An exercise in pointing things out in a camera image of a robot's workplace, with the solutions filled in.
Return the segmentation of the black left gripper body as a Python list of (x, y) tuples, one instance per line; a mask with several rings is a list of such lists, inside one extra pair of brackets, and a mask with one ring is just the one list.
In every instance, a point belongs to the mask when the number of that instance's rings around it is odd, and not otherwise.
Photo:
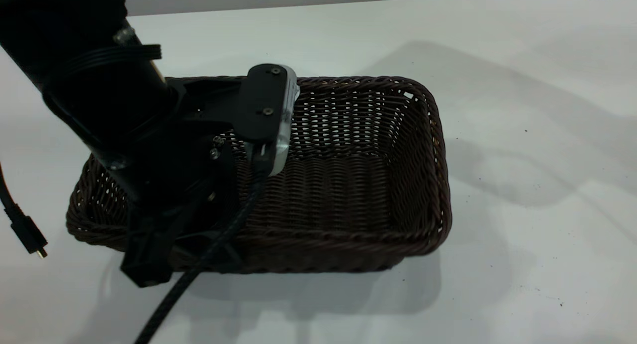
[(232, 130), (244, 79), (134, 77), (121, 84), (127, 119), (121, 135), (121, 187), (129, 199), (121, 271), (144, 288), (166, 283), (175, 244), (194, 225), (209, 195), (237, 203), (236, 172), (228, 146), (214, 137)]

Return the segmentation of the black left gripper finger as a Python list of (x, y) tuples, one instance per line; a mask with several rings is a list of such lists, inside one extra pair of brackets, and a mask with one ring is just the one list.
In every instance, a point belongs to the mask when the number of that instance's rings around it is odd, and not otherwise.
[(229, 240), (197, 237), (200, 242), (201, 271), (207, 273), (234, 273), (242, 268), (243, 260)]

